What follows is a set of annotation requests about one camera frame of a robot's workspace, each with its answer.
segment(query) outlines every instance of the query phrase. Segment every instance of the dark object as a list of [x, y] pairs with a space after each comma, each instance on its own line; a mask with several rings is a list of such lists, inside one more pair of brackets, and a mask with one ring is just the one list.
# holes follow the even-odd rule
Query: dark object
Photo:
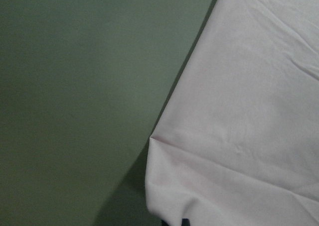
[[[165, 221], [162, 220], [161, 226], [169, 226]], [[183, 219], [181, 226], [190, 226], [189, 219]]]

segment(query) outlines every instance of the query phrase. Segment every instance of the gray-green backdrop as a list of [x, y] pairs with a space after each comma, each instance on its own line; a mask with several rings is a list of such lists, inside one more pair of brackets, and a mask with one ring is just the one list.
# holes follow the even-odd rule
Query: gray-green backdrop
[[147, 139], [212, 0], [0, 0], [0, 225], [160, 225]]

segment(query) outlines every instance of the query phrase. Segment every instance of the light pink cloth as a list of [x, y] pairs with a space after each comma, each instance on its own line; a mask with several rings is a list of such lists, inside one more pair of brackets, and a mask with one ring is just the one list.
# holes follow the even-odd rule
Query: light pink cloth
[[151, 135], [146, 190], [170, 226], [319, 225], [319, 0], [218, 0]]

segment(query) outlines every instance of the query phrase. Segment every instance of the green wall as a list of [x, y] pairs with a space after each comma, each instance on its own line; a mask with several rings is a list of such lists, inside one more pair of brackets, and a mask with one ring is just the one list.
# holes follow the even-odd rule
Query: green wall
[[0, 0], [0, 225], [160, 225], [147, 139], [212, 0]]

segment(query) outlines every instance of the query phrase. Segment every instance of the sheet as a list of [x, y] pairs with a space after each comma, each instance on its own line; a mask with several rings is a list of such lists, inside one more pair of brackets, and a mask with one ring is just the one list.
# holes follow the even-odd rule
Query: sheet
[[319, 225], [319, 0], [218, 0], [150, 137], [170, 226]]

